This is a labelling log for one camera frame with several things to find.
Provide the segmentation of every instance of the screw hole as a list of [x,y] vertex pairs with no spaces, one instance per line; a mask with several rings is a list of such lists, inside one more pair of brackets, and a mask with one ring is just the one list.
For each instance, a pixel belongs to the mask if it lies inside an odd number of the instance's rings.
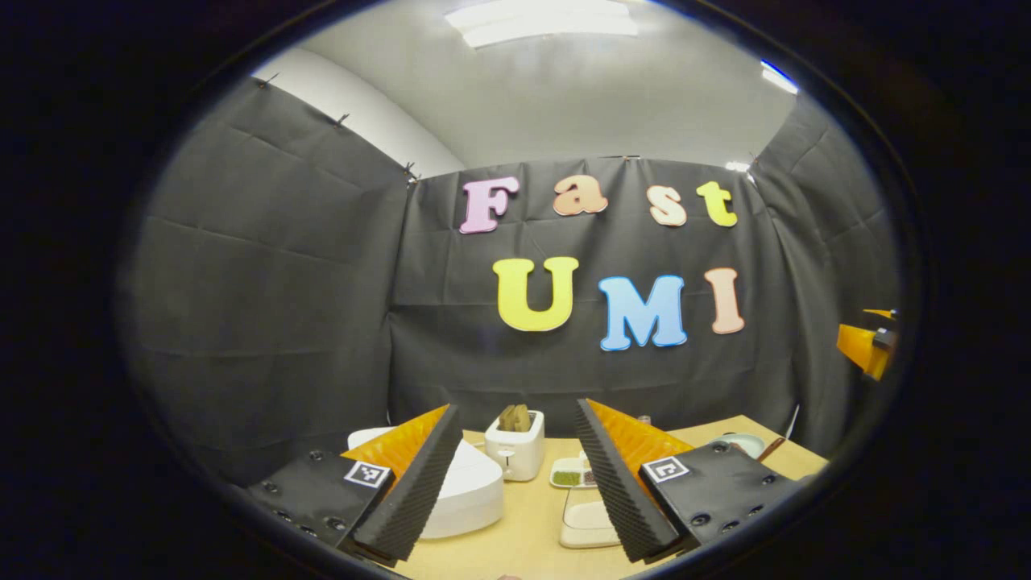
[[326,526],[330,530],[336,530],[337,532],[343,532],[347,530],[346,524],[340,518],[326,518]]

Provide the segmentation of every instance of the blue letter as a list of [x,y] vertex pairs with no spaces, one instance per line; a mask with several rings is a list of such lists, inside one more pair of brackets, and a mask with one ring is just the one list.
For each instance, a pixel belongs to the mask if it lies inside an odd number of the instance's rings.
[[606,277],[598,287],[608,299],[608,336],[601,342],[601,349],[622,351],[630,348],[625,327],[630,327],[637,345],[647,344],[652,331],[659,331],[652,338],[657,347],[675,347],[688,342],[688,334],[680,326],[680,288],[684,278],[678,275],[660,275],[652,285],[652,296],[645,305],[637,294],[633,281],[622,275]]

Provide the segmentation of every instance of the pin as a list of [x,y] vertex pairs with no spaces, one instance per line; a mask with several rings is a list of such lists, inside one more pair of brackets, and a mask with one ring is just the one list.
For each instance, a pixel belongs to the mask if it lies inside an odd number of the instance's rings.
[[271,81],[272,81],[272,79],[273,79],[273,78],[275,78],[275,77],[276,77],[276,76],[278,76],[278,75],[279,75],[279,73],[278,73],[278,72],[276,72],[276,73],[275,73],[275,74],[273,74],[272,76],[269,76],[268,80],[262,80],[261,82],[259,82],[259,83],[258,83],[258,88],[259,88],[259,89],[264,89],[264,88],[265,88],[265,84],[268,84],[269,82],[271,82]]

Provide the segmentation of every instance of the small tray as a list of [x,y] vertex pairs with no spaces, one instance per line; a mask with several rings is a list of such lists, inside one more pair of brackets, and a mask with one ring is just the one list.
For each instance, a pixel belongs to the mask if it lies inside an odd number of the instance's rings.
[[[559,473],[575,474],[576,483],[557,483],[555,476]],[[598,487],[598,483],[594,480],[594,472],[587,463],[587,456],[583,453],[580,453],[579,457],[556,459],[552,464],[552,475],[548,476],[547,481],[552,486],[562,489],[569,489],[571,487]]]

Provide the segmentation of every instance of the white wall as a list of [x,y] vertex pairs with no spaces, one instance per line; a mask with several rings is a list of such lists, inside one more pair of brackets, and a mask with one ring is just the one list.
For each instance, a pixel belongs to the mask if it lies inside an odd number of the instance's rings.
[[343,125],[401,165],[424,177],[465,169],[465,165],[401,107],[338,64],[303,48],[291,48],[255,70],[333,118],[351,113]]

